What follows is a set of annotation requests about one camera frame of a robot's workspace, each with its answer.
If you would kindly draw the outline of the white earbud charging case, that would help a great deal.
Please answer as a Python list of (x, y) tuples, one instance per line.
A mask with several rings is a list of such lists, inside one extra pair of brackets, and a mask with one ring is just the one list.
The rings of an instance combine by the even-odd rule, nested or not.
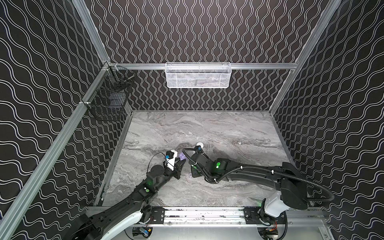
[(203, 144), (202, 142), (198, 142), (198, 143), (196, 144), (196, 146), (198, 146), (199, 148), (203, 148), (203, 147), (204, 147), (204, 144)]

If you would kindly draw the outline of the purple earbud charging case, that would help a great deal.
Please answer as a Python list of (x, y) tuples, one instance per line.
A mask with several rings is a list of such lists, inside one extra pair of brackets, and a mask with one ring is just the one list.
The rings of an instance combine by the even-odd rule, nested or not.
[(184, 153), (180, 153), (180, 154), (179, 154), (179, 158), (180, 158), (181, 161), (183, 161), (183, 160), (185, 160), (187, 157), (185, 156)]

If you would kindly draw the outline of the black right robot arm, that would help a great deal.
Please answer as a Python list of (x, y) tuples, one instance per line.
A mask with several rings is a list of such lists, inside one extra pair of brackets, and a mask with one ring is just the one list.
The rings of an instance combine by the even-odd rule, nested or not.
[(266, 186), (275, 190), (262, 200), (257, 211), (261, 223), (273, 224), (289, 209), (306, 210), (310, 202), (330, 202), (335, 196), (327, 188), (305, 179), (287, 162), (277, 167), (246, 165), (233, 160), (218, 158), (212, 161), (203, 151), (186, 155), (194, 178), (204, 177), (209, 184), (222, 181), (241, 181)]

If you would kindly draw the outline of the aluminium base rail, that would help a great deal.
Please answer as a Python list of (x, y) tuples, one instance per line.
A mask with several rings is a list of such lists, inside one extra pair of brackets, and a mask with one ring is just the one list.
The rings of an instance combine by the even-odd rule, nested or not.
[[(152, 207), (149, 223), (131, 227), (264, 227), (256, 207)], [(286, 211), (289, 227), (326, 227), (319, 208)]]

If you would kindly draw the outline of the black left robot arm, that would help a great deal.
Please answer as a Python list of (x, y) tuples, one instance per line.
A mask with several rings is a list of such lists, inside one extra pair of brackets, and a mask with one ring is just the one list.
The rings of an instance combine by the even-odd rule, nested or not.
[(172, 178), (179, 179), (185, 160), (176, 158), (174, 169), (166, 162), (155, 165), (133, 192), (105, 211), (88, 217), (81, 215), (64, 236), (65, 240), (111, 240), (125, 228), (141, 220), (158, 191)]

